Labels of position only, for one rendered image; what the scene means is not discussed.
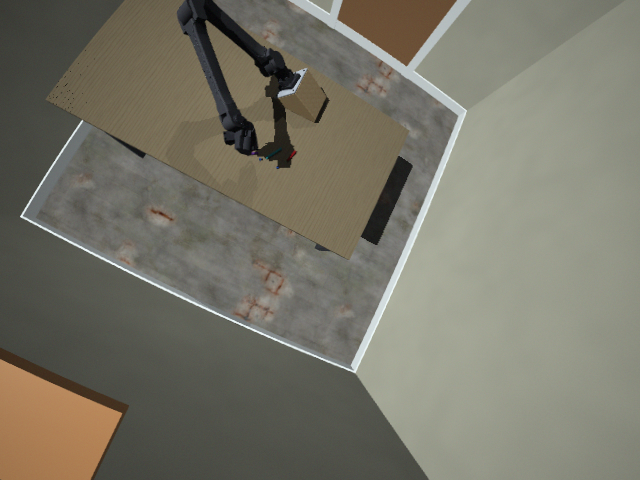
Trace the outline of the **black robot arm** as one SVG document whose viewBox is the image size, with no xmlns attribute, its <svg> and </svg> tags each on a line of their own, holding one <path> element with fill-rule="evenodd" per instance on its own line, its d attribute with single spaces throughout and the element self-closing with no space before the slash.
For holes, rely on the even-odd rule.
<svg viewBox="0 0 640 480">
<path fill-rule="evenodd" d="M 294 74 L 286 67 L 278 51 L 271 48 L 267 50 L 255 41 L 213 0 L 185 0 L 177 10 L 177 16 L 183 34 L 189 35 L 192 41 L 215 99 L 219 119 L 223 128 L 227 130 L 223 131 L 225 144 L 235 144 L 235 150 L 239 153 L 251 155 L 252 138 L 255 136 L 254 125 L 241 115 L 240 109 L 237 109 L 210 42 L 205 21 L 213 24 L 250 55 L 263 76 L 275 75 L 280 84 L 280 91 L 293 89 L 301 75 Z"/>
</svg>

